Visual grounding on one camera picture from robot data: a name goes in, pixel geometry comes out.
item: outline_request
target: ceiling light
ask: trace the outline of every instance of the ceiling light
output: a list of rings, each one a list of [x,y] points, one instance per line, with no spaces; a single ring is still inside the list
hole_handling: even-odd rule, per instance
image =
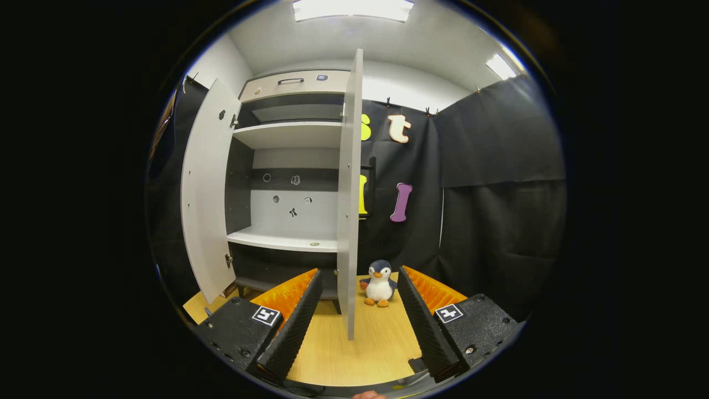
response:
[[[502,80],[517,76],[515,71],[510,68],[510,65],[506,63],[499,54],[495,54],[495,56],[492,57],[492,60],[489,60],[485,65],[487,65],[492,72],[495,72]]]
[[[513,53],[512,50],[507,48],[507,46],[505,46],[504,44],[500,44],[500,45],[502,46],[502,49],[505,51],[507,56],[515,63],[515,65],[517,65],[517,68],[519,68],[520,71],[525,70],[525,66],[522,65],[522,61],[520,61],[520,59],[517,58],[515,53]]]
[[[413,7],[408,0],[299,0],[293,2],[296,22],[324,16],[373,16],[406,22]]]

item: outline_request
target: black curtain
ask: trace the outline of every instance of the black curtain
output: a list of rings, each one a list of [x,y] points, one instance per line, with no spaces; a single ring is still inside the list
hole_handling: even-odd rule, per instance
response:
[[[435,274],[441,223],[441,182],[438,132],[433,116],[403,106],[364,100],[362,113],[369,117],[372,136],[362,141],[362,164],[376,157],[375,208],[370,218],[359,221],[357,274],[367,274],[369,264],[388,260],[393,271],[400,265]],[[388,115],[404,115],[411,123],[404,129],[407,143],[389,136]],[[406,220],[392,222],[398,191],[396,185],[413,187],[406,207]],[[364,185],[368,204],[372,185]]]
[[[524,77],[504,80],[435,124],[444,187],[437,278],[523,319],[556,260],[566,214],[559,134],[541,91]]]
[[[147,218],[152,254],[177,303],[199,292],[182,235],[179,208],[182,162],[187,139],[208,89],[189,77],[177,92],[170,122],[155,149],[147,181]]]

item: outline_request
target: finger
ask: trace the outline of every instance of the finger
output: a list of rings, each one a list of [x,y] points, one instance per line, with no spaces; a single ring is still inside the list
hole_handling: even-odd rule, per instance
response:
[[[360,393],[359,399],[372,399],[375,396],[377,396],[376,391],[368,390],[367,392]]]

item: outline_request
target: stuffed penguin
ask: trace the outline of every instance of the stuffed penguin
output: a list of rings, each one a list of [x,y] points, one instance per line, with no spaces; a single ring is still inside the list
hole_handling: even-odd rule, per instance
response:
[[[367,298],[364,303],[379,307],[389,306],[389,300],[394,295],[396,282],[389,279],[391,275],[391,265],[384,260],[374,261],[369,265],[369,278],[359,281],[359,286],[367,290]]]

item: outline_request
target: ceiling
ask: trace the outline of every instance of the ceiling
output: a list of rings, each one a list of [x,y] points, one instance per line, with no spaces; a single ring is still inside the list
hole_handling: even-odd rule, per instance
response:
[[[311,60],[365,60],[423,70],[469,91],[499,81],[485,62],[496,53],[517,69],[497,42],[456,11],[434,0],[414,0],[405,23],[361,16],[296,22],[291,0],[262,9],[229,32],[255,75]]]

